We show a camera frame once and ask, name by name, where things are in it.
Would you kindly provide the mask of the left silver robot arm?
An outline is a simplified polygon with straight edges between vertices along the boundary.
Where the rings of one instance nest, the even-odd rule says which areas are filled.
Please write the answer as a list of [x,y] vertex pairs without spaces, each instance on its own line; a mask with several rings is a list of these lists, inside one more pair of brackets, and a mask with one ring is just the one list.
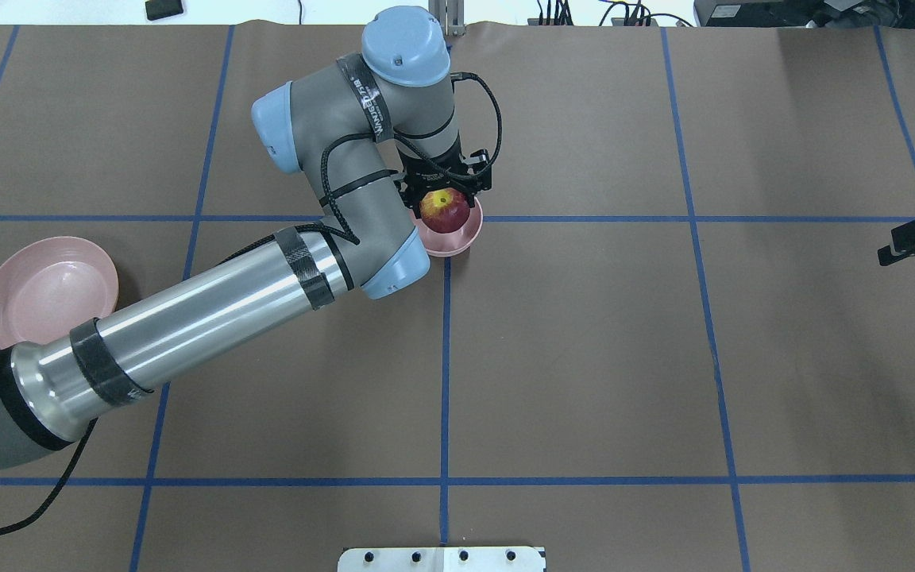
[[429,191],[469,199],[499,153],[465,158],[442,26],[400,5],[364,26],[356,53],[262,95],[251,120],[270,160],[307,178],[323,216],[50,342],[0,344],[0,470],[77,443],[107,412],[353,290],[371,300],[421,280],[413,222]]

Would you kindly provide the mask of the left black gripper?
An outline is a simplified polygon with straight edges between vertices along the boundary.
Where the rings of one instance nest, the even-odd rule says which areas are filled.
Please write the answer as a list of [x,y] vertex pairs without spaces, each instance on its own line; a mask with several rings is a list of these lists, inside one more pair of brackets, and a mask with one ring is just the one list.
[[403,177],[400,182],[400,195],[404,206],[409,209],[418,209],[418,203],[429,191],[437,191],[452,187],[461,192],[468,200],[469,206],[476,205],[480,193],[472,193],[465,186],[469,175],[462,159],[467,156],[462,153],[461,142],[455,141],[442,155],[433,158],[423,151],[414,149],[414,142],[410,140],[397,140],[397,152],[403,165]]

